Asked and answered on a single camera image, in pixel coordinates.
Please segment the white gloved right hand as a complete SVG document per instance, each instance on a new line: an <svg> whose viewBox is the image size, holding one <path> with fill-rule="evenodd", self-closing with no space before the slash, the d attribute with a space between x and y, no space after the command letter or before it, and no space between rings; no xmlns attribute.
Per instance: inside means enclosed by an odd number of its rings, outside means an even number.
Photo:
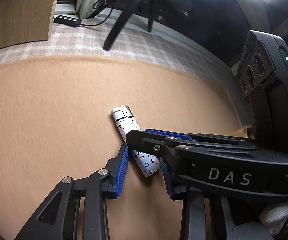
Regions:
<svg viewBox="0 0 288 240"><path fill-rule="evenodd" d="M269 205L260 214L260 220L272 236L277 236L288 217L288 202Z"/></svg>

